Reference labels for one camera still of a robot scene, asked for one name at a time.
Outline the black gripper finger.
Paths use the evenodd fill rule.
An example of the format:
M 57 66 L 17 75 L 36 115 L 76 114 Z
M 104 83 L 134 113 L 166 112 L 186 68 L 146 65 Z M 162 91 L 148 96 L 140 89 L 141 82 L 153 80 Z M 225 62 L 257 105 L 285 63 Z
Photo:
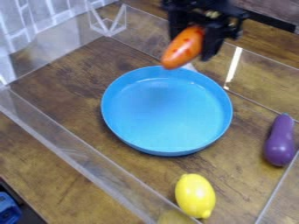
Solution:
M 219 24 L 208 24 L 204 28 L 200 60 L 207 62 L 219 52 L 224 42 L 223 27 Z
M 174 37 L 181 31 L 192 25 L 190 13 L 186 11 L 169 11 L 168 12 L 169 22 L 169 38 Z

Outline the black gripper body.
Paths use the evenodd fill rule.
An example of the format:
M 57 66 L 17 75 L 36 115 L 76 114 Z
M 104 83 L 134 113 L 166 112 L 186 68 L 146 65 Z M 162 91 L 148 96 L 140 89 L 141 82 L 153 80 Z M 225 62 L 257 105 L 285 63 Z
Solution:
M 243 34 L 248 14 L 229 0 L 161 0 L 161 8 L 166 17 L 169 11 L 189 12 L 192 25 L 202 29 L 212 23 L 220 25 L 224 39 L 237 39 Z

